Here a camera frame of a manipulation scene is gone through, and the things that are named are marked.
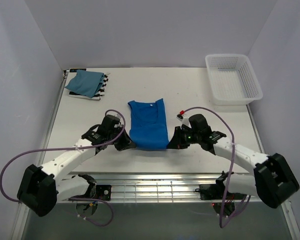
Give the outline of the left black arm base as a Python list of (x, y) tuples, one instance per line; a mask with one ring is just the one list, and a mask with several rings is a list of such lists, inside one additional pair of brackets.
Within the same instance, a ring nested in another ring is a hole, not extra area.
[(103, 201), (110, 201), (112, 198), (112, 186), (109, 184), (107, 185), (98, 184), (95, 187), (94, 196), (92, 198), (103, 200)]

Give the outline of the royal blue tank top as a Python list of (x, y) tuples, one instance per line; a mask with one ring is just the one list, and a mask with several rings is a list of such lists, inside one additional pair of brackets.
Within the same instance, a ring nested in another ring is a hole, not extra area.
[(164, 100), (155, 102), (128, 102), (131, 127), (129, 136), (142, 150), (161, 151), (169, 143)]

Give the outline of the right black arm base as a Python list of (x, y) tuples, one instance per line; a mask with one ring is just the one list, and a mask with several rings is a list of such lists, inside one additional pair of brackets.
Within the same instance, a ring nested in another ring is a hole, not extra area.
[(221, 200), (224, 195), (224, 186), (218, 184), (200, 184), (194, 191), (199, 193), (201, 200)]

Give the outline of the black white striped tank top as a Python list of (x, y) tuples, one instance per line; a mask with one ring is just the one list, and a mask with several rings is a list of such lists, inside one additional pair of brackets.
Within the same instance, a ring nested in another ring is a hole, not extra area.
[(109, 75), (105, 74), (103, 79), (100, 81), (100, 83), (98, 85), (99, 90), (94, 94), (94, 96), (92, 98), (89, 98), (88, 96), (80, 95), (78, 93), (74, 93), (72, 91), (70, 91), (68, 93), (68, 96), (72, 97), (72, 98), (78, 98), (78, 99), (87, 99), (87, 100), (99, 101), (105, 95), (105, 89), (107, 87), (108, 81), (109, 81)]

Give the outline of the light blue tank top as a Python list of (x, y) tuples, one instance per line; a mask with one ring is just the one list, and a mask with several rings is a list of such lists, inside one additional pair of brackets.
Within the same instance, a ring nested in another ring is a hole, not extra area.
[(102, 72), (78, 69), (74, 78), (65, 86), (67, 90), (92, 99), (103, 85), (105, 74)]

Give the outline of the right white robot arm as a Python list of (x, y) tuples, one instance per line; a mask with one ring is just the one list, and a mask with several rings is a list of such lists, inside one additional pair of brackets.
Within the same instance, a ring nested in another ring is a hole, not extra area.
[(275, 209), (300, 189), (286, 159), (278, 153), (259, 153), (232, 143), (222, 132), (197, 130), (186, 125), (175, 127), (167, 148), (182, 150), (191, 144), (198, 144), (204, 151), (233, 161), (248, 171), (246, 175), (222, 172), (215, 184), (203, 191), (207, 199), (227, 199), (232, 194), (250, 195)]

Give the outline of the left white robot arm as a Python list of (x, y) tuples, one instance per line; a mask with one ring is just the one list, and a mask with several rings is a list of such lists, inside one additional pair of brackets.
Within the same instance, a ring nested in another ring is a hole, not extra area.
[(72, 149), (40, 166), (28, 166), (23, 174), (17, 198), (39, 217), (46, 216), (59, 201), (74, 197), (85, 200), (94, 198), (97, 184), (92, 176), (80, 173), (69, 179), (65, 177), (80, 164), (105, 150), (107, 142), (114, 145), (117, 151), (136, 147), (122, 128), (106, 135), (88, 130)]

